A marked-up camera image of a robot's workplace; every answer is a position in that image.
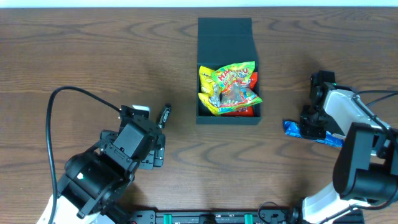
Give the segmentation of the blue Oreo cookie pack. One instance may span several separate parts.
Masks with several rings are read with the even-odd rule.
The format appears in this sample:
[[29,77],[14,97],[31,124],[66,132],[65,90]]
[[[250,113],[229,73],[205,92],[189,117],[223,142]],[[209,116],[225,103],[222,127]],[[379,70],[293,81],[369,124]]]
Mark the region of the blue Oreo cookie pack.
[[297,122],[284,119],[282,123],[283,123],[284,133],[288,136],[292,136],[292,137],[300,138],[300,139],[307,139],[307,140],[315,141],[317,143],[326,144],[326,145],[333,146],[333,147],[342,147],[344,144],[343,139],[338,139],[338,138],[334,137],[332,135],[332,133],[329,131],[326,131],[325,138],[310,139],[310,138],[305,138],[300,133],[299,124]]

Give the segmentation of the small black candy bar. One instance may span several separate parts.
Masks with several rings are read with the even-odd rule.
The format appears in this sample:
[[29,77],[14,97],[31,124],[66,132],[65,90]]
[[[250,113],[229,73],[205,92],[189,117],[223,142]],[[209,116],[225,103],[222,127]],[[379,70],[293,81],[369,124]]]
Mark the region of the small black candy bar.
[[171,113],[171,104],[165,104],[157,118],[157,125],[160,129],[165,128],[165,124]]

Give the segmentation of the red Hacks candy bag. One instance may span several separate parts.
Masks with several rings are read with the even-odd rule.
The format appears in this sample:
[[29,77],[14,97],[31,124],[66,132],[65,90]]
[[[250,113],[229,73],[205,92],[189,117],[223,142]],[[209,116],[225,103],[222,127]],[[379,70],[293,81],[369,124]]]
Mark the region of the red Hacks candy bag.
[[[249,88],[252,90],[256,83],[257,83],[257,78],[258,78],[258,74],[257,72],[254,72],[251,77],[250,77],[250,81],[249,81]],[[244,107],[244,108],[240,108],[236,111],[232,111],[229,113],[225,113],[222,114],[222,116],[244,116],[244,117],[253,117],[254,116],[254,110],[252,108],[252,106],[248,106],[248,107]]]

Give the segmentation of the green Haribo gummy bag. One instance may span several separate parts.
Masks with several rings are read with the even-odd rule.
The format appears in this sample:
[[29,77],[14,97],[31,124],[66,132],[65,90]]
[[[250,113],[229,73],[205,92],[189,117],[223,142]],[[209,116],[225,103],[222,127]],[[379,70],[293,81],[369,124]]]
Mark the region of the green Haribo gummy bag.
[[255,65],[255,61],[233,63],[211,74],[213,81],[220,89],[218,114],[230,113],[262,103],[262,99],[250,88]]

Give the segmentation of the yellow Hacks candy bag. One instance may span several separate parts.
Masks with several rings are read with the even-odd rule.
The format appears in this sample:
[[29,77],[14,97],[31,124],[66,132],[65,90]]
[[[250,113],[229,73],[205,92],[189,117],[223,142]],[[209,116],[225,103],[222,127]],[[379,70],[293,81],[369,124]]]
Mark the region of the yellow Hacks candy bag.
[[202,104],[215,116],[219,116],[221,106],[220,86],[212,78],[213,70],[204,66],[199,68],[200,90],[198,97]]

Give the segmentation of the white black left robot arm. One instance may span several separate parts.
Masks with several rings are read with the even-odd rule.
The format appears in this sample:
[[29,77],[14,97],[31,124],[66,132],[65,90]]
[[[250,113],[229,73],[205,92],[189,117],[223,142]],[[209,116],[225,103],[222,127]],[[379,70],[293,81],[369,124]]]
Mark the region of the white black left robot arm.
[[132,184],[137,170],[163,166],[162,129],[170,112],[171,105],[166,104],[157,121],[151,121],[149,107],[122,106],[118,131],[102,130],[98,142],[67,161],[57,193],[38,222],[91,223],[105,215],[125,222],[114,204]]

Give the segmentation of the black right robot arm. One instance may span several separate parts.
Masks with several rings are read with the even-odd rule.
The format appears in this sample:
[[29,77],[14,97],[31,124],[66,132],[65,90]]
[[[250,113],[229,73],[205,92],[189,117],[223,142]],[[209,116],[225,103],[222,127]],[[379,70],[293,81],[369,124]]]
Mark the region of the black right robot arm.
[[300,135],[343,141],[330,184],[302,200],[297,220],[332,223],[355,210],[381,210],[397,201],[397,130],[361,99],[361,92],[338,85],[333,72],[310,78],[310,105],[300,115]]

